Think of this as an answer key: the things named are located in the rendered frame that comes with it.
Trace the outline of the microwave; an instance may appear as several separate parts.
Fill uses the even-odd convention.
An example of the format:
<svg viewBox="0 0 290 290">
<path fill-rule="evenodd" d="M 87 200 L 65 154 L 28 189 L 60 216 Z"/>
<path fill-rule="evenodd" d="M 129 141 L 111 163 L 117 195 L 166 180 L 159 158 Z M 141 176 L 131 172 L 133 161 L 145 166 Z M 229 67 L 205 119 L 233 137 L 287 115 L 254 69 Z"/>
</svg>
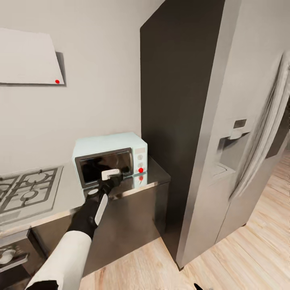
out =
<svg viewBox="0 0 290 290">
<path fill-rule="evenodd" d="M 75 140 L 72 160 L 81 189 L 97 186 L 101 173 L 118 169 L 123 177 L 147 171 L 147 143 L 134 132 Z"/>
</svg>

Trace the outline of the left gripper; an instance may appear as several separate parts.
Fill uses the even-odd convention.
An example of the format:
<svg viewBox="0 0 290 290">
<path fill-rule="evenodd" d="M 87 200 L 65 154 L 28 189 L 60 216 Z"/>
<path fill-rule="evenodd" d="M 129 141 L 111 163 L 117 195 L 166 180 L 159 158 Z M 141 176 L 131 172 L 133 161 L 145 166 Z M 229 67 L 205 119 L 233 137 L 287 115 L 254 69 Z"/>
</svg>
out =
<svg viewBox="0 0 290 290">
<path fill-rule="evenodd" d="M 121 174 L 120 176 L 110 177 L 107 180 L 99 179 L 98 186 L 100 186 L 100 184 L 102 183 L 105 183 L 112 190 L 113 187 L 120 186 L 121 182 L 123 182 L 123 174 Z"/>
</svg>

